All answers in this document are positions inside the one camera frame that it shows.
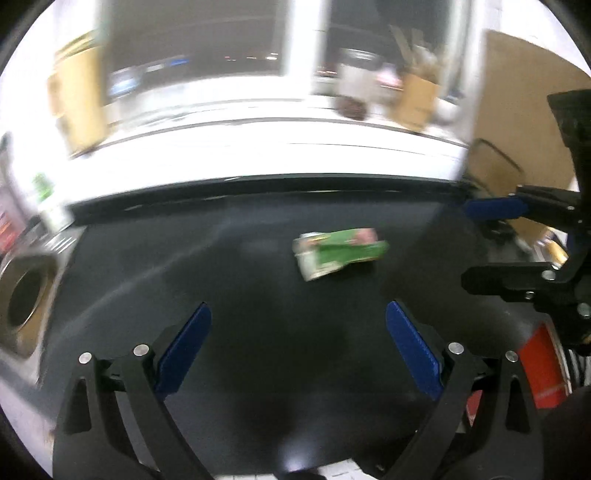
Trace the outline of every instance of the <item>blue bracket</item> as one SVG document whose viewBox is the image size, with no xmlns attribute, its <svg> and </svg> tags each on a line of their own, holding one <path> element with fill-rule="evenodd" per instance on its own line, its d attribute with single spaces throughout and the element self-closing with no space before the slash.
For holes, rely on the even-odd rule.
<svg viewBox="0 0 591 480">
<path fill-rule="evenodd" d="M 212 311 L 202 303 L 157 362 L 154 392 L 160 400 L 178 391 L 211 327 Z"/>
<path fill-rule="evenodd" d="M 518 197 L 468 200 L 464 204 L 464 213 L 475 222 L 487 220 L 509 220 L 527 214 L 529 207 Z"/>
<path fill-rule="evenodd" d="M 441 364 L 395 301 L 390 302 L 386 309 L 386 326 L 418 389 L 437 400 L 443 392 Z"/>
</svg>

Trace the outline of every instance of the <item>brown cardboard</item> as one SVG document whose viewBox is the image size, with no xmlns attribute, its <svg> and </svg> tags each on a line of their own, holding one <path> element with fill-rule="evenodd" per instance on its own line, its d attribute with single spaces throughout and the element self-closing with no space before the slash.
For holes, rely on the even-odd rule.
<svg viewBox="0 0 591 480">
<path fill-rule="evenodd" d="M 98 47 L 91 47 L 56 64 L 59 101 L 73 152 L 87 150 L 107 137 L 99 62 Z"/>
<path fill-rule="evenodd" d="M 490 197 L 505 197 L 515 186 L 525 183 L 523 170 L 510 158 L 480 140 L 474 141 L 468 152 L 470 179 Z"/>
<path fill-rule="evenodd" d="M 568 188 L 574 176 L 570 151 L 564 146 L 548 106 L 551 93 L 591 88 L 591 78 L 549 50 L 496 31 L 486 35 L 486 67 L 475 138 L 484 138 L 507 154 L 522 170 L 518 183 Z M 491 191 L 506 191 L 499 163 L 478 164 L 468 158 L 468 173 Z M 530 244 L 545 227 L 530 220 L 513 222 Z"/>
<path fill-rule="evenodd" d="M 392 108 L 392 119 L 410 130 L 422 131 L 433 115 L 438 93 L 439 85 L 406 74 L 400 101 Z"/>
</svg>

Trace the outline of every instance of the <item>black tabletop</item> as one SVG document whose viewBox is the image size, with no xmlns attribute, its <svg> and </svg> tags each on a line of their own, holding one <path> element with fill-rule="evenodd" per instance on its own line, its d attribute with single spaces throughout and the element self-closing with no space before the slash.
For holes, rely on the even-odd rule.
<svg viewBox="0 0 591 480">
<path fill-rule="evenodd" d="M 292 240 L 355 227 L 375 228 L 389 242 L 385 256 L 305 282 Z M 462 290 L 460 274 L 489 250 L 461 208 L 437 195 L 242 195 L 93 225 L 51 318 L 43 409 L 57 416 L 81 352 L 122 355 L 206 301 L 211 334 L 166 403 L 211 473 L 349 458 L 413 433 L 430 406 L 386 330 L 389 301 L 474 353 L 518 349 L 533 332 L 539 317 L 529 306 Z"/>
</svg>

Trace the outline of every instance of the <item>bolt head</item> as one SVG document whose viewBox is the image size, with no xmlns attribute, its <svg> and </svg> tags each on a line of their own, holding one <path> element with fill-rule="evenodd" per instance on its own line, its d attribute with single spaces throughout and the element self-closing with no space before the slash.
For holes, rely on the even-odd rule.
<svg viewBox="0 0 591 480">
<path fill-rule="evenodd" d="M 507 353 L 505 353 L 505 358 L 509 360 L 509 362 L 515 363 L 517 360 L 519 360 L 519 355 L 517 355 L 517 353 L 515 353 L 513 350 L 509 350 Z"/>
<path fill-rule="evenodd" d="M 146 353 L 150 351 L 150 347 L 145 343 L 140 343 L 134 348 L 134 355 L 135 356 L 144 356 Z"/>
<path fill-rule="evenodd" d="M 81 354 L 78 357 L 78 361 L 82 364 L 82 365 L 86 365 L 88 362 L 90 362 L 92 360 L 92 353 L 90 352 L 84 352 L 83 354 Z"/>
<path fill-rule="evenodd" d="M 542 278 L 547 281 L 553 281 L 556 279 L 556 272 L 553 270 L 544 270 L 542 272 Z"/>
<path fill-rule="evenodd" d="M 577 312 L 584 319 L 591 318 L 591 306 L 588 303 L 579 303 L 577 305 Z"/>
<path fill-rule="evenodd" d="M 454 355 L 461 355 L 462 353 L 464 353 L 464 346 L 461 343 L 458 343 L 458 342 L 452 342 L 452 343 L 450 343 L 447 346 L 447 348 Z"/>
</svg>

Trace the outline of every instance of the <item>cardboard box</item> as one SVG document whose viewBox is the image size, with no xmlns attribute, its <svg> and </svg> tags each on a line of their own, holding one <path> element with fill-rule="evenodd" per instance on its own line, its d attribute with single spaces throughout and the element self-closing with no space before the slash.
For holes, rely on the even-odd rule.
<svg viewBox="0 0 591 480">
<path fill-rule="evenodd" d="M 547 96 L 588 88 L 589 75 L 555 53 L 488 31 L 484 88 L 474 136 L 505 153 L 520 173 L 511 172 L 501 161 L 482 162 L 481 154 L 469 156 L 468 173 L 500 195 L 514 192 L 518 184 L 567 189 L 574 176 L 573 162 Z M 530 245 L 547 229 L 525 218 L 510 223 Z"/>
<path fill-rule="evenodd" d="M 435 110 L 438 94 L 439 85 L 408 73 L 400 101 L 392 109 L 392 120 L 415 132 L 424 130 Z"/>
<path fill-rule="evenodd" d="M 65 126 L 72 153 L 88 150 L 108 134 L 99 47 L 94 46 L 92 35 L 83 35 L 58 51 L 54 69 L 47 83 L 51 112 Z"/>
</svg>

